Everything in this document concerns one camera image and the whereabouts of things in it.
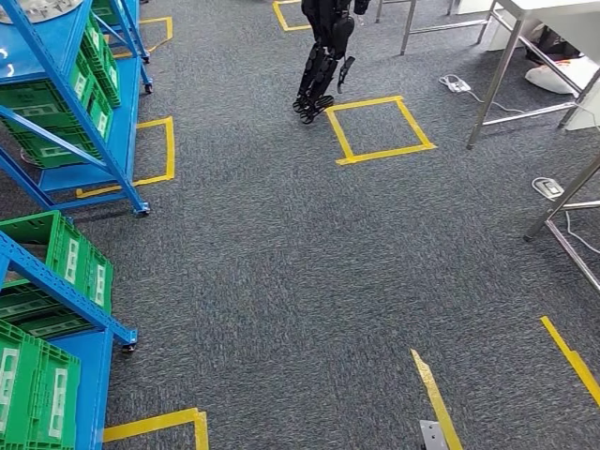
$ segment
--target green plastic crate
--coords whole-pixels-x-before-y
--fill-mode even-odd
[[[86,110],[89,107],[96,77],[82,52],[77,54],[69,75],[69,84]],[[76,127],[79,123],[63,96],[50,80],[0,85],[0,104],[12,109],[41,127]],[[12,133],[22,133],[25,128],[3,119]]]
[[[100,153],[97,152],[80,127],[49,127],[47,129],[52,134],[64,139],[68,143],[72,143],[92,157],[101,159]],[[60,145],[42,139],[32,132],[14,134],[13,137],[27,153],[28,156],[41,167],[61,167],[83,162],[81,158],[62,148]]]
[[[100,136],[107,141],[110,135],[110,128],[112,126],[112,108],[110,107],[110,103],[108,102],[100,84],[94,87],[91,101],[91,108],[89,113],[92,122]]]
[[[59,211],[49,211],[32,216],[13,218],[0,222],[0,231],[19,244],[47,245],[46,265],[73,284],[81,293],[85,292],[85,268],[90,244]],[[3,287],[30,285],[27,279],[5,283]]]
[[[119,17],[115,13],[108,0],[94,0],[92,2],[92,11],[106,25],[119,24]]]
[[[37,339],[0,321],[0,448],[23,448],[38,387],[41,347]]]
[[[104,309],[106,314],[110,314],[112,264],[97,249],[91,247],[86,273],[88,281],[85,285],[85,296]]]
[[[57,309],[44,317],[19,322],[18,327],[35,338],[55,338],[93,328],[93,326],[68,309]]]
[[[13,286],[2,289],[0,297],[0,319],[7,322],[22,321],[62,308],[45,292],[33,285]]]
[[[92,69],[88,64],[85,56],[81,51],[78,52],[69,80],[75,94],[77,95],[77,98],[82,102],[82,105],[86,111],[92,95],[94,78]]]
[[[104,69],[94,72],[94,75],[111,107],[116,108],[121,104],[119,71],[108,45],[104,46]]]
[[[104,70],[104,47],[106,45],[97,20],[90,14],[85,24],[80,49],[92,71]]]
[[[75,448],[75,413],[81,363],[40,341],[39,389],[29,428],[27,449]]]

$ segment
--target yellow floor tape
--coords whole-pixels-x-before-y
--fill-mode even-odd
[[[151,120],[149,122],[142,122],[140,124],[137,124],[136,128],[142,129],[158,127],[161,125],[165,126],[165,136],[166,139],[166,169],[165,174],[136,180],[133,182],[134,186],[150,185],[151,183],[168,181],[175,178],[175,129],[174,127],[172,116],[165,117],[164,119]],[[106,194],[108,192],[113,192],[120,189],[120,186],[109,186],[86,191],[77,189],[75,193],[78,199],[85,199],[87,197]]]
[[[290,5],[292,3],[300,3],[300,2],[300,0],[277,0],[273,2],[273,10],[275,12],[277,20],[279,22],[279,25],[281,25],[283,31],[310,30],[312,28],[310,25],[289,26],[288,25],[288,22],[286,22],[285,18],[283,17],[283,14],[281,12],[281,7],[279,7],[279,5]]]
[[[411,353],[413,354],[414,363],[417,365],[417,370],[419,371],[419,375],[421,376],[425,388],[427,390],[427,394],[429,396],[429,400],[431,400],[432,406],[435,412],[435,417],[437,417],[439,427],[442,428],[444,437],[446,438],[448,448],[449,450],[463,450],[463,445],[454,429],[454,425],[452,424],[452,419],[451,419],[450,414],[448,413],[444,399],[442,399],[442,395],[439,393],[439,389],[438,389],[429,366],[423,362],[417,351],[411,349]]]
[[[417,138],[420,143],[417,145],[411,145],[408,147],[393,148],[391,150],[382,150],[379,152],[355,155],[354,153],[352,153],[352,148],[350,148],[350,144],[349,142],[348,142],[348,139],[344,134],[344,131],[340,125],[340,121],[338,121],[337,118],[335,116],[336,111],[361,108],[363,106],[380,105],[383,103],[395,103],[396,106],[398,106],[398,110],[400,110],[402,115],[408,123],[411,129],[417,136]],[[411,114],[411,112],[408,111],[408,108],[406,108],[406,106],[402,102],[402,97],[400,96],[373,98],[371,100],[343,103],[340,105],[334,105],[325,111],[327,114],[327,116],[329,118],[329,121],[331,123],[331,127],[334,128],[334,132],[335,133],[335,136],[337,138],[337,141],[339,141],[340,145],[342,147],[342,151],[344,153],[344,158],[337,159],[336,161],[337,164],[340,165],[354,164],[361,161],[368,161],[370,159],[397,157],[399,155],[406,155],[408,153],[421,152],[423,150],[432,150],[434,148],[437,148],[436,146],[429,142],[429,140],[425,135],[425,133],[423,133],[423,131],[420,127],[419,127],[419,124],[417,124],[417,121],[414,120],[414,117],[413,117],[413,115]]]
[[[122,439],[140,436],[140,434],[150,433],[159,429],[177,427],[189,423],[194,424],[196,450],[209,450],[207,415],[205,412],[198,411],[198,408],[170,412],[169,414],[158,415],[125,425],[105,428],[103,442],[110,443],[112,441],[120,441]]]
[[[543,316],[540,319],[546,327],[549,335],[556,342],[561,352],[567,358],[567,361],[571,364],[573,369],[579,375],[582,383],[587,388],[588,392],[595,400],[595,403],[600,407],[600,386],[594,378],[594,375],[584,363],[584,361],[577,352],[573,351],[565,342],[562,337],[549,321],[547,316]]]
[[[166,17],[157,17],[154,19],[142,19],[140,21],[140,24],[144,23],[157,23],[157,22],[165,22],[165,26],[166,27],[166,34],[167,37],[165,39],[158,42],[156,45],[152,46],[150,48],[146,49],[148,53],[154,52],[155,50],[158,49],[158,47],[165,44],[165,42],[168,42],[169,40],[173,38],[173,17],[166,16]],[[115,54],[115,58],[129,58],[131,56],[131,52],[125,52],[125,53],[118,53]]]

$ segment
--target blue diagonal brace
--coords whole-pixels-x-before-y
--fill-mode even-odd
[[[51,270],[31,253],[0,232],[0,268],[3,261],[8,259],[13,270],[25,277],[46,294],[65,305],[75,314],[100,329],[108,329],[118,342],[134,344],[137,342],[137,330],[126,328],[106,314],[103,309],[88,298],[75,291],[75,288]]]

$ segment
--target caster wheel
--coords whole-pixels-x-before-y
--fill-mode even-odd
[[[134,352],[135,352],[135,346],[136,346],[136,344],[128,344],[128,345],[124,345],[124,346],[122,346],[122,347],[121,348],[121,351],[122,351],[122,353],[127,353],[127,354],[128,354],[128,353],[134,353]]]

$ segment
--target humanoid robot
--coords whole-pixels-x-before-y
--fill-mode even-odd
[[[332,96],[325,93],[334,78],[337,62],[344,58],[340,69],[337,92],[348,70],[355,62],[350,56],[346,58],[348,40],[355,29],[355,21],[350,17],[352,0],[302,0],[302,12],[309,19],[315,43],[306,61],[300,89],[294,102],[294,111],[299,113],[304,124],[309,124],[325,108],[334,104]],[[367,12],[370,0],[355,0],[355,14]]]

